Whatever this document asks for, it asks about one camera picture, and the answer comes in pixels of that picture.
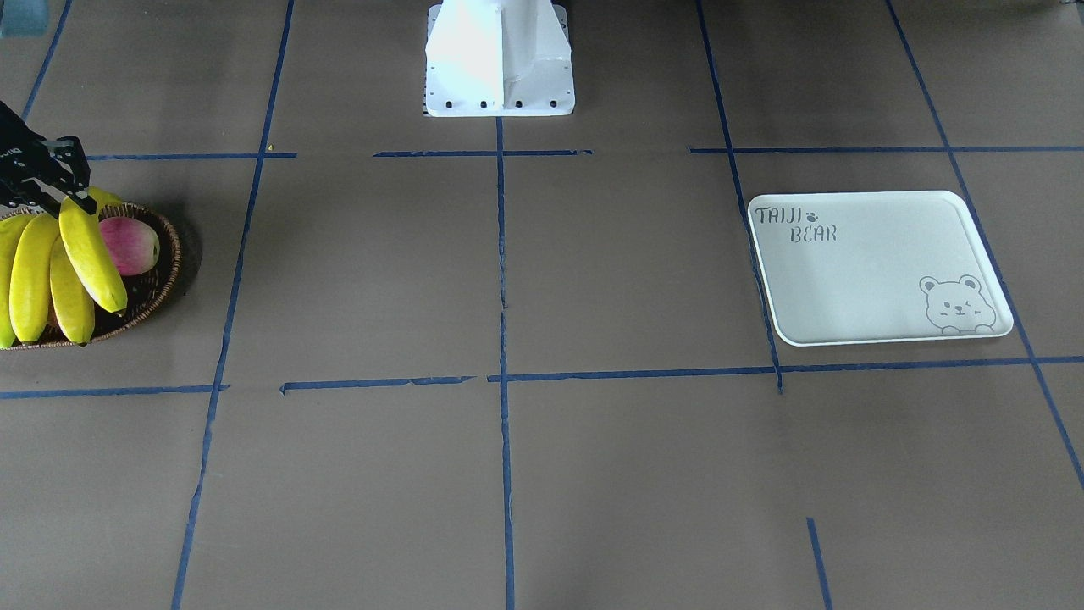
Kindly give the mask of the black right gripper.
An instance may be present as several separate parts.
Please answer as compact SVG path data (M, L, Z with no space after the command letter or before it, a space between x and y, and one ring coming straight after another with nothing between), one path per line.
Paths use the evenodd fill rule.
M1 184L3 206L36 206L59 216L81 211L96 216L89 186L89 163L77 137L47 139L1 104ZM42 187L65 194L61 202Z

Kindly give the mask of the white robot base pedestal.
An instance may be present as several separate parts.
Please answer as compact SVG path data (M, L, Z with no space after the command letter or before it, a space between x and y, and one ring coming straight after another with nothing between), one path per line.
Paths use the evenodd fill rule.
M424 51L431 117L575 112L567 11L552 1L442 1L429 8Z

